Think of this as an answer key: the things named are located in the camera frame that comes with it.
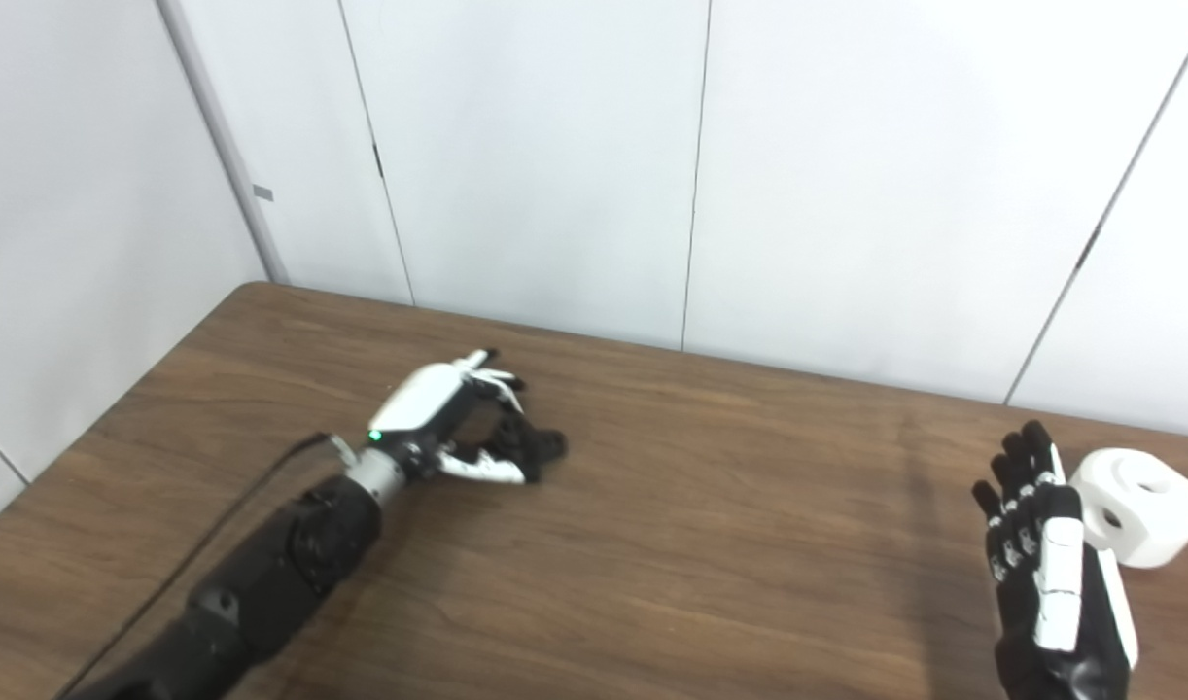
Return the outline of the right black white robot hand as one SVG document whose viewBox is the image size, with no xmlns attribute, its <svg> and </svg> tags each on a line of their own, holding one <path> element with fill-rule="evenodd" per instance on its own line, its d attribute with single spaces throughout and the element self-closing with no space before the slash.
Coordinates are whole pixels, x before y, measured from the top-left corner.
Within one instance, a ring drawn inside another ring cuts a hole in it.
<svg viewBox="0 0 1188 700">
<path fill-rule="evenodd" d="M 1139 641 L 1117 559 L 1092 546 L 1082 496 L 1042 422 L 1001 440 L 971 496 L 996 587 L 1007 699 L 1124 699 Z"/>
</svg>

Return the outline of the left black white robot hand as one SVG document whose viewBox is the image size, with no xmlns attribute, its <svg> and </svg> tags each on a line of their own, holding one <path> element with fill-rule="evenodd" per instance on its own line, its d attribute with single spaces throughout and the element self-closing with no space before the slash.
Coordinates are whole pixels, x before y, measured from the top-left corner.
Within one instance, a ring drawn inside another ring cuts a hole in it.
<svg viewBox="0 0 1188 700">
<path fill-rule="evenodd" d="M 536 483 L 538 467 L 526 458 L 478 446 L 470 458 L 459 455 L 455 434 L 481 402 L 497 403 L 508 416 L 524 415 L 519 376 L 489 368 L 498 351 L 474 349 L 451 362 L 417 368 L 388 396 L 367 425 L 367 447 L 393 458 L 407 481 L 436 473 L 482 483 Z"/>
</svg>

